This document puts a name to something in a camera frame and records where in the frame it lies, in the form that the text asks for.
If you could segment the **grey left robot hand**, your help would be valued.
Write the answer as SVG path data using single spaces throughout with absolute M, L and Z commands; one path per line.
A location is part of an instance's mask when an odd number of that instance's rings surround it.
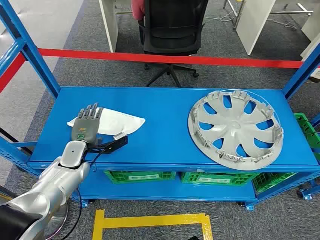
M 72 127 L 71 140 L 83 141 L 88 145 L 97 144 L 103 109 L 103 107 L 98 107 L 98 103 L 82 108 Z

